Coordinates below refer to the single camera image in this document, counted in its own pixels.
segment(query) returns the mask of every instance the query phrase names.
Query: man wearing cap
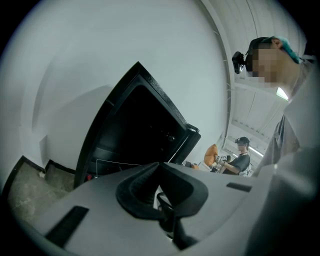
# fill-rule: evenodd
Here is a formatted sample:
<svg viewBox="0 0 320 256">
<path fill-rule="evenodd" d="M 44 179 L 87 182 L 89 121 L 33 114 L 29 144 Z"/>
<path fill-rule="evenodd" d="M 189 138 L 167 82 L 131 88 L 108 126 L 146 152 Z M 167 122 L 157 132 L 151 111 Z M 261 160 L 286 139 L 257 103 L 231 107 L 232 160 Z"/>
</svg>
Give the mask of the man wearing cap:
<svg viewBox="0 0 320 256">
<path fill-rule="evenodd" d="M 312 52 L 310 45 L 307 44 L 305 54 Z M 275 35 L 252 40 L 246 58 L 244 59 L 243 54 L 237 51 L 232 57 L 232 62 L 237 74 L 240 74 L 245 66 L 248 74 L 261 78 L 266 87 L 281 88 L 290 102 L 301 87 L 306 88 L 305 81 L 315 68 L 313 61 L 308 59 L 300 58 L 291 49 L 288 39 Z M 276 164 L 281 157 L 295 153 L 299 148 L 300 142 L 289 120 L 282 116 L 252 177 L 257 177 L 264 166 Z"/>
<path fill-rule="evenodd" d="M 221 173 L 223 174 L 239 175 L 250 164 L 250 156 L 248 154 L 250 140 L 247 137 L 241 137 L 236 139 L 235 143 L 238 144 L 240 155 L 230 163 L 226 163 L 223 160 L 219 161 L 219 164 L 222 165 Z"/>
</svg>

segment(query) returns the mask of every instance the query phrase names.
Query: white cable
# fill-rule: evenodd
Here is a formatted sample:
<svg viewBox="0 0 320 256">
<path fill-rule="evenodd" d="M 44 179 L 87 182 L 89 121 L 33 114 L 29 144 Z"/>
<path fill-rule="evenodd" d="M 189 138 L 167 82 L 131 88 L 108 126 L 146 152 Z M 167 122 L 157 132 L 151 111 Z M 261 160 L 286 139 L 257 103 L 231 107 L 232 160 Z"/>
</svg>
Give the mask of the white cable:
<svg viewBox="0 0 320 256">
<path fill-rule="evenodd" d="M 177 152 L 180 150 L 180 148 L 183 146 L 183 144 L 185 144 L 186 140 L 189 138 L 189 135 L 185 138 L 185 140 L 183 141 L 183 143 L 181 144 L 181 146 L 178 148 L 178 150 L 174 153 L 174 155 L 170 158 L 170 160 L 168 161 L 168 163 L 170 163 L 170 161 L 172 160 L 172 158 L 174 158 L 174 156 L 177 154 Z"/>
<path fill-rule="evenodd" d="M 130 166 L 141 166 L 141 164 L 135 164 L 135 163 L 125 163 L 125 162 L 114 162 L 114 161 L 108 161 L 108 160 L 103 160 L 103 159 L 96 159 L 95 160 L 95 172 L 96 176 L 98 177 L 98 160 L 103 161 L 103 162 L 109 162 L 109 163 L 114 163 L 114 164 L 121 164 L 121 165 L 130 165 Z"/>
</svg>

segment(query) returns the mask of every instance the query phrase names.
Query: orange object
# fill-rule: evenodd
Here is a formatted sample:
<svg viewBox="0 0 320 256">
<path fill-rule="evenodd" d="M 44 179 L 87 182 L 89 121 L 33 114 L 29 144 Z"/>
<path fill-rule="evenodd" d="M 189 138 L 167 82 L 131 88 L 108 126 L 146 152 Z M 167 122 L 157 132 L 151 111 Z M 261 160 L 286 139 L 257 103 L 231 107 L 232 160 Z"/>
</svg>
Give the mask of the orange object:
<svg viewBox="0 0 320 256">
<path fill-rule="evenodd" d="M 213 144 L 207 149 L 204 155 L 204 163 L 207 166 L 211 166 L 216 161 L 216 156 L 218 156 L 218 147 L 216 144 Z"/>
<path fill-rule="evenodd" d="M 195 169 L 195 170 L 200 170 L 200 169 L 199 169 L 199 166 L 196 165 L 196 164 L 191 164 L 191 168 L 192 168 L 192 169 Z"/>
</svg>

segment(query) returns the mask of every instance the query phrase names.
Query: white ceiling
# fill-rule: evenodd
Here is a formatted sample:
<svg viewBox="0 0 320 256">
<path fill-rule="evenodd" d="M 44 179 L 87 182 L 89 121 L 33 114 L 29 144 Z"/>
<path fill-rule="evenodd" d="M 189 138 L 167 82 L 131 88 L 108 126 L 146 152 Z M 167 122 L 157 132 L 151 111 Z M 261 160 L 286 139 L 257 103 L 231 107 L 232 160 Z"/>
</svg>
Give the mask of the white ceiling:
<svg viewBox="0 0 320 256">
<path fill-rule="evenodd" d="M 303 55 L 306 38 L 292 17 L 274 0 L 203 0 L 213 20 L 221 24 L 221 34 L 226 52 L 245 54 L 249 44 L 258 37 L 286 37 L 293 51 Z M 277 123 L 288 102 L 276 95 L 276 88 L 264 88 L 255 77 L 233 72 L 230 83 L 231 110 L 226 132 L 224 151 L 238 154 L 236 138 L 248 137 L 250 145 L 265 153 Z M 251 163 L 257 166 L 262 157 L 251 151 Z"/>
</svg>

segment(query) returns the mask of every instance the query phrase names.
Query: teal hair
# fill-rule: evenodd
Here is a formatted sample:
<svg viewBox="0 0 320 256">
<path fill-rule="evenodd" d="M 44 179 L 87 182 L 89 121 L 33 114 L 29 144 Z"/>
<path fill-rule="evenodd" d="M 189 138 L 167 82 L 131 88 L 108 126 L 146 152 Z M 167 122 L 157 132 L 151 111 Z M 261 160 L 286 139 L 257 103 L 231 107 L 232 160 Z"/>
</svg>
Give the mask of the teal hair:
<svg viewBox="0 0 320 256">
<path fill-rule="evenodd" d="M 297 63 L 297 64 L 300 63 L 299 55 L 291 49 L 290 43 L 289 43 L 288 39 L 286 39 L 285 37 L 274 35 L 274 36 L 271 36 L 267 39 L 262 40 L 261 43 L 272 43 L 272 38 L 279 39 L 283 44 L 282 49 L 291 57 L 291 59 L 295 63 Z"/>
</svg>

